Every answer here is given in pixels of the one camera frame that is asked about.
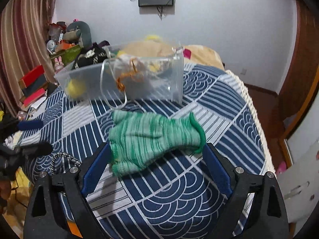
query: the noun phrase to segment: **metal screw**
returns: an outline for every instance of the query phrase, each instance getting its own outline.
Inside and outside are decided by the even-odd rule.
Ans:
[[[242,167],[236,167],[236,172],[237,173],[243,173],[244,172],[244,169]]]
[[[40,172],[40,174],[39,174],[39,177],[40,177],[40,178],[43,178],[43,177],[45,177],[45,176],[47,176],[47,172],[45,172],[45,171]]]
[[[70,173],[76,173],[79,170],[78,167],[74,166],[70,169]]]
[[[267,172],[267,176],[268,176],[269,178],[275,177],[275,175],[274,175],[272,172]]]

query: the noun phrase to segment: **white wall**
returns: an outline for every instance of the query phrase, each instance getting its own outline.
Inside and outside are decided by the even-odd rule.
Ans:
[[[161,21],[156,8],[130,0],[56,0],[56,19],[89,24],[92,40],[111,44],[147,34],[216,50],[226,69],[249,84],[277,91],[290,64],[295,0],[176,0]]]
[[[319,93],[306,117],[287,140],[292,161],[295,163],[303,156],[319,136]]]

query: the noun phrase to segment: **blue gripper pad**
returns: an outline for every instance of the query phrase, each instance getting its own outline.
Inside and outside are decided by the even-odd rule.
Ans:
[[[220,193],[226,195],[229,199],[232,195],[230,177],[207,144],[203,147],[203,160],[205,161]]]
[[[110,163],[111,160],[112,150],[110,145],[106,144],[83,177],[81,193],[85,198],[88,194],[94,192],[107,164]]]
[[[42,120],[29,120],[29,121],[20,121],[18,123],[18,129],[21,131],[40,129],[43,128]]]

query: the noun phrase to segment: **book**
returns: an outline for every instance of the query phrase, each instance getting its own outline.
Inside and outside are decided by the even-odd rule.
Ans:
[[[30,95],[28,98],[24,100],[23,106],[27,107],[30,104],[34,103],[37,99],[42,97],[45,94],[45,90],[43,88],[37,90],[35,93]]]
[[[39,66],[35,67],[34,69],[32,69],[30,72],[28,72],[18,82],[21,90],[30,86],[42,74],[44,74],[43,65],[39,65]]]
[[[45,84],[43,84],[43,85],[42,85],[41,87],[39,87],[39,88],[43,88],[43,89],[47,90],[47,88],[49,87],[49,84],[50,84],[50,82],[46,82]],[[26,96],[22,96],[22,97],[19,99],[19,101],[23,104],[26,98],[27,98]]]
[[[40,75],[32,84],[27,88],[22,89],[22,92],[25,97],[29,97],[31,94],[43,88],[43,85],[47,83],[47,78],[44,74]]]

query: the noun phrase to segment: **black cloth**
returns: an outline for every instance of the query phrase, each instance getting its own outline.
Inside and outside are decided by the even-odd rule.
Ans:
[[[97,43],[93,43],[92,47],[88,49],[82,49],[80,54],[74,60],[72,70],[102,63],[108,58],[105,50],[102,48],[106,45],[110,44],[107,41],[103,41],[99,45]]]
[[[54,83],[49,82],[49,85],[47,86],[47,96],[49,97],[56,88],[58,87]]]
[[[4,112],[2,121],[0,121],[0,143],[2,144],[8,136],[14,134],[19,129],[17,119],[14,118],[10,112],[7,112],[4,101],[2,100],[0,100],[0,110]]]

